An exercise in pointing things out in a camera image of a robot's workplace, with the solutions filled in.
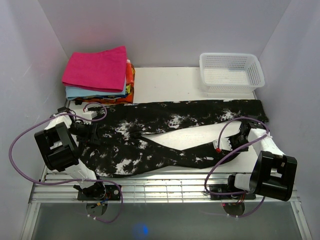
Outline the black white patterned trousers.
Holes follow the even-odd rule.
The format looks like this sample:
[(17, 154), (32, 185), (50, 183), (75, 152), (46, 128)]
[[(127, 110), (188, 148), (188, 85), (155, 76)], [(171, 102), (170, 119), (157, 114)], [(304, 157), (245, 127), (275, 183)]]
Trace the black white patterned trousers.
[(81, 161), (101, 177), (123, 178), (168, 166), (211, 168), (230, 162), (226, 150), (213, 143), (184, 150), (161, 145), (151, 135), (223, 123), (238, 117), (268, 122), (259, 100), (167, 101), (97, 107), (97, 135), (101, 145), (84, 144)]

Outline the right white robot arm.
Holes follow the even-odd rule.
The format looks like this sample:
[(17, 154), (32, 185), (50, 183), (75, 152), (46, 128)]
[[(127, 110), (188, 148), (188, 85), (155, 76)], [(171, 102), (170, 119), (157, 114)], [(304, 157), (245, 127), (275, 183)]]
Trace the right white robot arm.
[(226, 194), (237, 199), (244, 191), (281, 201), (288, 201), (293, 192), (297, 160), (285, 155), (272, 137), (257, 122), (242, 120), (239, 133), (231, 137), (232, 148), (253, 142), (257, 160), (251, 174), (234, 173), (228, 177)]

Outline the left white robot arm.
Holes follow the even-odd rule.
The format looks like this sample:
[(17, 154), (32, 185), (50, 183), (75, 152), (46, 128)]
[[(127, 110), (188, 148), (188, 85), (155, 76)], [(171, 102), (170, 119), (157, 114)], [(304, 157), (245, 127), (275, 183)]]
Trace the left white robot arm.
[(74, 186), (81, 194), (93, 200), (106, 196), (106, 187), (98, 181), (93, 170), (82, 161), (84, 144), (99, 146), (96, 123), (85, 123), (83, 119), (70, 116), (67, 107), (57, 110), (57, 117), (48, 126), (34, 134), (35, 141), (45, 165), (51, 171), (62, 172), (78, 182)]

